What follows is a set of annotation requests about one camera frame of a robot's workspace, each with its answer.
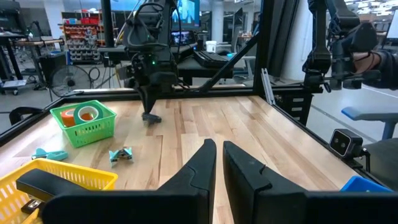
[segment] small blue object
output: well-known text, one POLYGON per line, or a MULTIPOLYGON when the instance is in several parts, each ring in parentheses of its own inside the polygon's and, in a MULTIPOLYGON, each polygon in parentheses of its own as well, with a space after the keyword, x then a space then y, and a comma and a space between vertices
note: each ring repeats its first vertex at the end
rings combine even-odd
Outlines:
POLYGON ((65 151, 54 151, 46 152, 42 148, 36 149, 36 154, 32 155, 32 159, 44 158, 51 159, 55 161, 62 161, 68 157, 68 153, 65 151))
POLYGON ((131 147, 120 149, 116 152, 109 152, 109 161, 111 162, 111 166, 113 166, 114 162, 119 161, 119 159, 132 160, 132 150, 131 147))
POLYGON ((340 190, 341 192, 392 192, 379 184, 365 179, 363 177, 354 176, 350 178, 346 185, 340 190))

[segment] black metal frame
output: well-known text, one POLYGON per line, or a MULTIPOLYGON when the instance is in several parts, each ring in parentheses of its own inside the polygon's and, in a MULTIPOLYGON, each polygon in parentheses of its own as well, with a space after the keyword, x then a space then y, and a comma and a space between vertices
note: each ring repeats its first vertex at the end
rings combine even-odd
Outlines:
MULTIPOLYGON (((273 20, 273 11, 274 11, 274 3, 276 0, 266 0, 262 2, 262 7, 261 7, 261 20, 260 20, 260 33, 259 35, 259 41, 257 43, 257 52, 269 52, 271 49, 271 24, 274 24, 272 22, 273 20)), ((282 15, 285 14, 284 8, 282 8, 282 15)), ((283 26, 287 25, 287 27, 290 27, 291 24, 293 23, 293 17, 291 17, 291 20, 285 19, 284 22, 287 24, 283 24, 283 26)), ((257 95, 265 99, 265 94, 264 94, 264 87, 261 81, 261 68, 267 68, 270 63, 273 62, 273 58, 271 58, 271 54, 257 54, 256 55, 256 67, 255 67, 255 74, 254 74, 254 86, 252 88, 250 87, 239 87, 239 88, 232 88, 232 87, 226 87, 226 88, 213 88, 207 92, 185 92, 183 90, 177 90, 175 93, 170 93, 166 95, 162 95, 162 99, 175 99, 175 98, 209 98, 209 97, 224 97, 224 96, 251 96, 251 95, 257 95)), ((321 88, 318 89, 309 89, 309 88, 304 88, 301 85, 290 85, 290 86, 273 86, 272 91, 274 92, 275 95, 294 95, 294 94, 308 94, 311 95, 312 93, 319 93, 322 92, 321 88)), ((127 100, 140 100, 139 95, 136 91, 134 90, 114 90, 114 91, 87 91, 79 95, 75 96, 68 96, 64 98, 60 98, 51 104, 49 104, 47 107, 44 108, 43 113, 37 114, 37 115, 30 115, 28 116, 25 120, 18 122, 15 124, 12 128, 7 130, 6 132, 0 134, 0 147, 5 145, 5 143, 13 140, 15 137, 17 137, 20 133, 24 132, 26 129, 29 127, 33 126, 35 123, 39 122, 41 119, 45 118, 50 114, 50 110, 59 106, 62 106, 65 103, 79 103, 82 101, 88 101, 88 100, 100 100, 100 101, 127 101, 127 100)), ((336 155, 329 147, 328 143, 322 140, 320 137, 318 137, 315 133, 311 132, 309 129, 307 129, 303 124, 297 122, 291 115, 289 115, 286 111, 282 110, 281 107, 275 105, 273 106, 277 111, 282 113, 286 118, 288 118, 291 122, 295 123, 301 130, 306 132, 308 135, 310 135, 314 140, 316 140, 318 143, 320 143, 323 147, 325 147, 327 150, 332 152, 334 155, 336 155)), ((345 164, 350 166, 352 169, 354 169, 357 173, 360 175, 369 178, 381 185, 382 184, 380 181, 375 179, 370 173, 366 172, 362 165, 358 164, 355 161, 343 161, 345 164)))

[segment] orange tape roll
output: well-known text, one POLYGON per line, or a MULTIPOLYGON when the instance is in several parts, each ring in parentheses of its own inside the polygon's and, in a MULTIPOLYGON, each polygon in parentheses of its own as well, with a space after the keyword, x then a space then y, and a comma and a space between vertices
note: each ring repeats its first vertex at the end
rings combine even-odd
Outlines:
MULTIPOLYGON (((75 124, 75 119, 73 118, 73 113, 75 112, 75 109, 70 109, 70 110, 66 110, 63 111, 61 113, 61 118, 62 118, 62 122, 63 125, 65 125, 66 127, 70 128, 73 127, 75 124)), ((89 113, 85 113, 81 116, 82 119, 84 119, 85 121, 91 121, 93 119, 93 117, 89 114, 89 113)))

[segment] tape roll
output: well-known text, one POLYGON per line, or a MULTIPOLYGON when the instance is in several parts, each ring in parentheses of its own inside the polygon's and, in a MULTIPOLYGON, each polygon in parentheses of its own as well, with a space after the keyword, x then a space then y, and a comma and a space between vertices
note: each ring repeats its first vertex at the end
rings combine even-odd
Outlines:
POLYGON ((65 125, 68 128, 76 125, 75 119, 73 117, 74 111, 75 111, 75 109, 70 109, 70 110, 62 111, 62 113, 61 113, 63 125, 65 125))
POLYGON ((96 121, 97 119, 101 119, 103 117, 102 109, 92 103, 83 103, 76 107, 73 112, 73 118, 75 120, 75 124, 84 124, 90 121, 96 121))

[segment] person's arm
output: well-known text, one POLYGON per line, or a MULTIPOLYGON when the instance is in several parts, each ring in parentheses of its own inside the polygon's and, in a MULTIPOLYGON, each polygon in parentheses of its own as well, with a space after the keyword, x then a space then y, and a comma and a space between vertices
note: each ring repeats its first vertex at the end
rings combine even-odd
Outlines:
POLYGON ((355 53, 356 73, 367 70, 380 70, 381 80, 365 80, 363 83, 376 88, 398 89, 398 55, 378 50, 368 53, 355 53))

